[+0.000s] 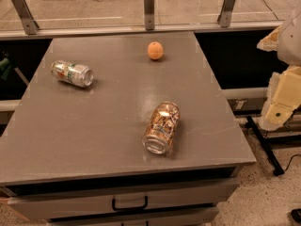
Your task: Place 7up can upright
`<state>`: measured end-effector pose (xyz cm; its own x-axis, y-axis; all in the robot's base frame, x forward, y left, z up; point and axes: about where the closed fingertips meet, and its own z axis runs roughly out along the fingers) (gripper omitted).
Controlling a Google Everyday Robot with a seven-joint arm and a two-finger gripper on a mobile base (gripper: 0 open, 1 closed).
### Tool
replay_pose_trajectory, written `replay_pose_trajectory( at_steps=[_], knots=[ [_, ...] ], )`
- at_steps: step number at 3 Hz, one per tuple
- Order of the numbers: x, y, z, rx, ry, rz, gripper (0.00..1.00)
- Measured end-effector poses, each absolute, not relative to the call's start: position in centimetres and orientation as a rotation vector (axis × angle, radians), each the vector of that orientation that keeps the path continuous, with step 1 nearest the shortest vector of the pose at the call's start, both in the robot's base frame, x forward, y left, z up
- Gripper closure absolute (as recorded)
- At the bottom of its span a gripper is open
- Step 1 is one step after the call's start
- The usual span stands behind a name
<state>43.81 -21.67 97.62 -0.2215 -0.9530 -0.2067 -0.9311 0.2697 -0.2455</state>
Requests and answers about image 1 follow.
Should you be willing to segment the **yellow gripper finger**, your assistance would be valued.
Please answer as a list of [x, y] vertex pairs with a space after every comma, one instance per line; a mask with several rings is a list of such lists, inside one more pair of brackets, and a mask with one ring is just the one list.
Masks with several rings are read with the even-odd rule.
[[278, 26], [269, 35], [261, 39], [257, 44], [257, 48], [266, 52], [276, 51], [280, 28], [281, 26]]
[[289, 66], [283, 73], [272, 73], [259, 126], [266, 131], [282, 127], [301, 105], [301, 67]]

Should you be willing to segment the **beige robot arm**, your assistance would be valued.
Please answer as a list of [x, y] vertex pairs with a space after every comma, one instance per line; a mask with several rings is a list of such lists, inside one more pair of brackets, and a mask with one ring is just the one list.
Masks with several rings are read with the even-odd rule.
[[295, 8], [284, 23], [257, 44], [288, 65], [283, 73], [272, 73], [267, 100], [261, 110], [259, 126], [266, 131], [282, 127], [301, 105], [301, 8]]

